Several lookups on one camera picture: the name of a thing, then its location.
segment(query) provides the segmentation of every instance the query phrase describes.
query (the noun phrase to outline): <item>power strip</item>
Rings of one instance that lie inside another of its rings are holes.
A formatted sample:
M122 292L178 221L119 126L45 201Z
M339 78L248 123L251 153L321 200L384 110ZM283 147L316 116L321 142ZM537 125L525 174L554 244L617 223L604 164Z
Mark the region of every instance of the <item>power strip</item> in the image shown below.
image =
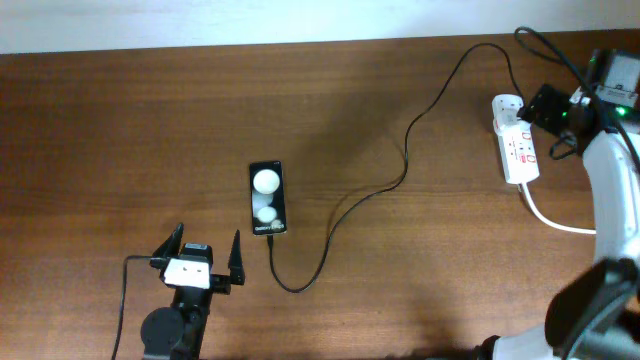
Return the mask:
M518 118L522 98L498 95L491 102L493 128L498 135L504 177L509 184L523 184L540 176L533 148L531 124Z

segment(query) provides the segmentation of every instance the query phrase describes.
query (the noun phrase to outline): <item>black cord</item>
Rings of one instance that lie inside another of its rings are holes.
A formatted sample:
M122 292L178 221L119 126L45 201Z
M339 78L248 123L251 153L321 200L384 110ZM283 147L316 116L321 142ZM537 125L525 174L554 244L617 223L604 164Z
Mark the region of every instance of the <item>black cord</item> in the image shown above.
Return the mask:
M120 345L120 335L122 334L122 321L124 319L124 296L127 292L127 263L129 260L151 260L151 256L144 255L129 255L124 259L122 264L122 298L120 299L120 315L118 318L118 332L116 333L116 342L113 345L113 354L111 360L116 360L116 354L118 353L118 345Z
M613 125L613 127L620 133L620 136L622 136L622 139L624 140L625 145L627 145L627 147L629 148L629 152L631 153L631 159L633 160L633 165L635 166L636 171L640 171L640 157L638 157L638 153L636 152L635 147L633 147L633 143L631 143L631 139L629 138L627 131L624 129L624 127L622 127L622 124L620 124L620 121L618 121L618 119L616 119L615 117L609 118L607 111L605 110L604 105L602 104L602 101L600 100L598 95L596 95L595 91L593 91L593 88L589 86L589 84L587 84L587 81L584 79L584 77L582 77L582 75L578 71L578 68L576 68L576 66L564 55L564 53L562 53L562 51L560 51L546 37L544 37L544 35L540 34L539 32L529 27L526 27L526 26L518 27L514 32L514 35L516 36L516 40L518 39L517 35L523 31L533 35L536 39L538 39L544 46L546 46L549 50L551 50L558 57L558 59L560 59L560 61L562 61L562 64L564 64L569 69L571 74L573 74L573 76L580 83L580 87L582 87L582 90L586 92L587 95L589 95L589 97L591 98L591 103L593 104L595 111L598 113L600 120L604 124Z
M569 146L570 149L563 152L560 155L556 155L556 150L558 149L558 146L562 144ZM551 145L551 148L549 149L549 157L553 160L562 160L562 159L568 158L573 154L576 154L577 152L578 152L578 149L575 145L574 137L571 135L565 135L565 136L562 136L560 139L558 139L558 141L556 141L553 145Z
M552 63L556 63L559 65L564 65L564 63L562 62L561 59L557 58L557 57L552 57L546 54L541 53L540 51L530 47L529 45L525 44L524 41L520 38L520 34L522 31L525 31L525 29L529 29L525 26L520 26L519 28L516 29L515 33L513 33L514 37L516 38L516 41L518 42L518 44L520 44L520 46L522 46L525 50L529 51L530 53L532 53L533 55L542 58L544 60L550 61Z
M352 205L349 208L349 210L347 210L340 217L340 219L338 219L338 221L336 221L336 223L331 228L331 231L329 232L329 236L327 237L327 241L326 241L325 246L324 246L324 251L322 253L322 259L320 259L320 263L318 264L318 268L316 269L316 272L313 274L313 276L311 277L311 280L309 280L309 282L307 282L305 285L303 285L302 287L299 287L299 288L290 288L290 287L286 286L285 284L283 284L282 281L280 281L280 279L278 278L278 275L276 274L275 267L273 265L273 236L271 236L271 235L267 236L267 245L269 246L269 264L271 266L271 273L273 274L273 278L276 280L278 285L280 285L280 287L282 287L284 290L286 290L286 291L288 291L290 293L294 293L294 294L301 293L301 292L309 289L316 282L316 280L318 279L318 276L320 276L320 272L322 271L322 268L324 267L324 263L327 260L327 254L329 254L329 247L331 246L331 241L333 240L333 235L336 232L336 229L338 228L338 226L340 224L342 224L342 222L347 218L347 216L355 208L360 206L365 201L371 199L372 197L374 197L376 195L380 195L380 194L384 194L384 193L389 192L389 191L393 191L398 186L400 186L400 184L402 184L402 182L404 181L405 177L407 176L407 172L409 171L409 133L411 132L411 129L413 128L413 125L415 125L416 122L418 122L418 120L420 120L424 115L426 115L429 111L431 111L431 109L433 109L436 106L436 104L438 103L438 101L440 100L440 98L442 97L444 92L447 90L447 87L449 86L449 83L451 82L451 79L456 74L456 72L460 68L460 65L462 65L462 62L467 57L467 55L469 55L469 53L471 53L473 50L475 50L475 49L477 49L479 47L483 47L483 46L488 46L488 47L492 47L494 49L497 49L504 55L505 60L507 61L507 67L509 69L509 76L511 77L511 83L513 84L513 87L515 88L515 90L518 93L518 95L521 98L523 98L523 101L524 101L524 96L522 95L522 92L520 91L520 88L518 87L518 84L516 83L516 80L515 80L515 78L513 76L513 69L511 67L511 59L509 58L509 54L507 54L507 52L502 47L500 47L499 45L493 44L493 43L479 43L479 44L476 44L476 45L472 46L471 48L469 48L462 55L460 60L458 60L458 64L455 66L455 68L453 68L453 71L451 72L451 75L449 75L449 78L444 83L444 85L443 85L442 89L440 90L440 93L438 94L436 99L431 103L431 105L429 105L429 107L427 107L423 112L418 114L418 116L416 116L413 119L413 121L411 121L411 123L409 124L409 127L407 128L407 131L406 131L406 133L404 135L404 170L402 171L402 175L400 175L399 180L395 184L393 184L392 186L389 186L389 187L384 188L382 190L378 190L376 192L373 192L373 193L363 197L362 199L358 200L358 202L356 202L354 205Z

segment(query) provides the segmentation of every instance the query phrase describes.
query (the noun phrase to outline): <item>wooden table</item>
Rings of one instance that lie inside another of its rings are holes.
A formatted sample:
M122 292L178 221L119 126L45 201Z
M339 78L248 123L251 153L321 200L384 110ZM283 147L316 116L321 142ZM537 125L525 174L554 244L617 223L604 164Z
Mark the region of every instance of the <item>wooden table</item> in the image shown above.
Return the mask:
M640 51L639 31L552 34L580 64L593 48ZM513 93L504 58L470 56L414 128L405 183L337 231L319 281L285 293L251 234L248 164L284 164L289 232L278 272L303 284L331 221L402 170L402 137L472 44L511 54L525 96L566 70L510 35L0 57L0 358L106 359L122 259L174 226L225 273L240 229L247 282L216 296L202 357L383 358L466 348L544 319L585 270L593 237L547 227L505 184L491 100ZM534 139L540 210L593 226L581 161ZM130 267L119 358L141 358L145 316L173 292Z

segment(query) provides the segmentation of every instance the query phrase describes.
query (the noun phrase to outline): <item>phone screen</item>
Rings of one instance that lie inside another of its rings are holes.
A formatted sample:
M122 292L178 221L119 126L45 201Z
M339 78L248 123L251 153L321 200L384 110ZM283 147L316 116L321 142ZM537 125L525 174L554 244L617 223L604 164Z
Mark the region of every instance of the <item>phone screen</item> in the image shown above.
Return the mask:
M264 161L249 165L251 212L254 235L287 231L282 163Z

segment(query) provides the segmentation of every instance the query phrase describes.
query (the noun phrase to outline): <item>white cable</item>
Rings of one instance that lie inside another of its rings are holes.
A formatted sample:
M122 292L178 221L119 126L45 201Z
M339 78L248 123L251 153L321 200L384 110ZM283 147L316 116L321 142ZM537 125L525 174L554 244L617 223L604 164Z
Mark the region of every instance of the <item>white cable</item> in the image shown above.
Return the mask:
M526 183L520 184L520 189L522 189L522 192L524 193L524 197L527 200L527 204L529 205L529 208L531 209L533 214L538 219L540 219L540 221L542 221L543 223L551 226L552 228L556 228L558 230L569 231L569 232L574 232L574 233L578 233L578 234L586 234L586 235L595 235L596 234L595 230L580 229L580 228L574 228L574 227L570 227L570 226L564 226L564 225L556 224L553 221L547 219L546 217L544 217L544 215L542 215L540 213L540 211L538 211L538 208L536 208L536 205L533 203L533 199L531 198L531 193L529 193L529 188L527 187L527 184Z

